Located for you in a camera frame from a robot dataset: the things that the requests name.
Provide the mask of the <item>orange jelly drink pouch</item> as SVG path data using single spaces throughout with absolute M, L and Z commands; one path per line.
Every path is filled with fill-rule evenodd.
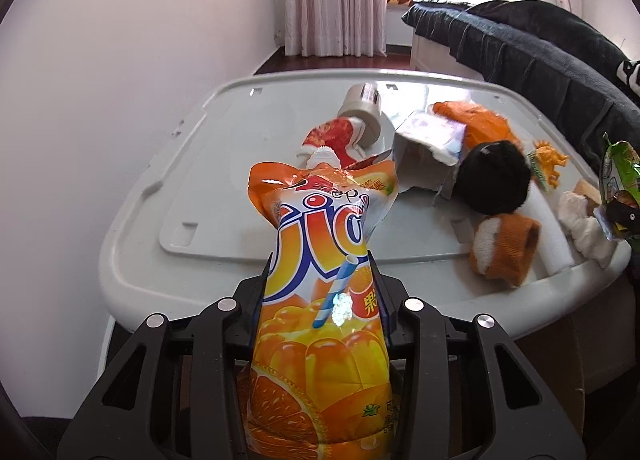
M 392 161 L 300 170 L 261 162 L 247 194 L 276 229 L 250 363 L 248 449 L 268 459 L 386 459 L 398 399 L 369 239 L 398 193 Z

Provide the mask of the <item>cardboard box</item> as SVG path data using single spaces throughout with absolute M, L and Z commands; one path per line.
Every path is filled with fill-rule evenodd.
M 559 321 L 516 341 L 578 433 L 639 406 L 639 278 L 625 274 Z

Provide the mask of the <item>beige cylindrical bottle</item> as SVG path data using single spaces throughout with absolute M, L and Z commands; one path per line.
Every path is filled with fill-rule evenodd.
M 351 86 L 337 117 L 357 118 L 363 122 L 364 129 L 359 140 L 363 147 L 378 142 L 381 135 L 381 98 L 376 85 L 365 82 Z

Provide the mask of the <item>orange toy dinosaur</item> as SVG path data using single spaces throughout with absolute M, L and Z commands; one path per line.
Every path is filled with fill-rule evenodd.
M 570 157 L 561 153 L 548 141 L 535 141 L 534 149 L 527 154 L 527 160 L 538 187 L 548 194 L 559 186 L 560 173 L 556 168 L 564 168 Z

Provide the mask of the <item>white plastic bin lid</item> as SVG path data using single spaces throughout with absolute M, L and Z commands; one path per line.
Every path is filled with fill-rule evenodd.
M 196 106 L 131 188 L 99 259 L 106 306 L 134 329 L 151 314 L 200 313 L 245 278 L 269 273 L 270 302 L 309 303 L 332 285 L 347 257 L 399 279 L 409 295 L 468 321 L 494 316 L 511 336 L 574 312 L 622 275 L 631 250 L 584 258 L 556 218 L 558 193 L 531 191 L 522 212 L 540 223 L 534 263 L 513 287 L 469 263 L 480 216 L 442 187 L 401 191 L 383 169 L 358 183 L 296 160 L 308 131 L 336 115 L 348 89 L 382 96 L 383 156 L 396 131 L 438 102 L 468 101 L 503 116 L 526 147 L 548 142 L 568 156 L 560 191 L 593 172 L 560 131 L 520 95 L 497 84 L 390 70 L 320 70 L 227 84 Z

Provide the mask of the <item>black sock ball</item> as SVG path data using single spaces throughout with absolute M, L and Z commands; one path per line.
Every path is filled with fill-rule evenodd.
M 530 180 L 526 158 L 512 142 L 482 143 L 461 162 L 454 197 L 488 217 L 512 213 L 525 202 Z

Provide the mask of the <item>black white logo pillow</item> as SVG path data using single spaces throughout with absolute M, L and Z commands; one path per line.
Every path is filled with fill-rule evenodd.
M 634 92 L 634 94 L 640 94 L 640 61 L 639 60 L 625 60 L 620 63 L 616 70 L 616 76 L 620 81 L 626 84 L 626 86 Z

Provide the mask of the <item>orange brown sock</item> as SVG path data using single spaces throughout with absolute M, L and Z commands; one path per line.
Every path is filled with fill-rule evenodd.
M 532 266 L 540 230 L 539 222 L 518 213 L 486 217 L 477 225 L 471 245 L 472 271 L 520 287 Z

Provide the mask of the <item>red white wrapper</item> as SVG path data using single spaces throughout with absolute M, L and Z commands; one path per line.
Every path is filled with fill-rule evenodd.
M 296 151 L 297 163 L 314 168 L 322 157 L 334 168 L 347 168 L 367 157 L 360 145 L 366 124 L 358 118 L 334 118 L 311 129 Z

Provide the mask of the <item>white bed frame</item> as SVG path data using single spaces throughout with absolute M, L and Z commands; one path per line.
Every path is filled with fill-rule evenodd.
M 412 36 L 410 65 L 418 72 L 431 72 L 465 79 L 483 81 L 484 77 L 476 70 L 460 64 L 449 51 L 449 46 L 443 46 L 433 40 Z

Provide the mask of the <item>orange plastic bag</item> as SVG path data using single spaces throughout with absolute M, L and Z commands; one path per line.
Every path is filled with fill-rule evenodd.
M 464 147 L 471 150 L 480 144 L 508 141 L 523 150 L 522 142 L 512 132 L 506 118 L 471 102 L 437 102 L 432 106 L 436 115 L 465 125 Z

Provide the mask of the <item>green snack bag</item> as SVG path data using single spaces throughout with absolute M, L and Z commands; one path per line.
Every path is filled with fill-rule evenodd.
M 597 217 L 606 237 L 626 240 L 639 249 L 639 156 L 627 141 L 612 143 L 602 136 L 605 152 L 601 160 L 599 188 L 601 206 Z

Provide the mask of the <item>torn blue white carton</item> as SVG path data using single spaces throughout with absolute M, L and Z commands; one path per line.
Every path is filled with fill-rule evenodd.
M 396 129 L 393 158 L 401 191 L 420 188 L 449 200 L 456 182 L 465 125 L 427 110 L 411 113 Z

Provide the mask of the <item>white foam tube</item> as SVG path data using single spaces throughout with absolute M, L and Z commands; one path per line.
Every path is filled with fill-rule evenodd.
M 529 183 L 527 198 L 518 212 L 540 224 L 538 254 L 549 276 L 575 265 L 560 222 L 534 181 Z

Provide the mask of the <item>white knotted tissue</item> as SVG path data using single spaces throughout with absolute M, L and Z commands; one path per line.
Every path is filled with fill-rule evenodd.
M 563 191 L 558 203 L 558 220 L 575 249 L 587 260 L 597 261 L 605 269 L 616 247 L 608 240 L 598 220 L 588 213 L 588 198 Z

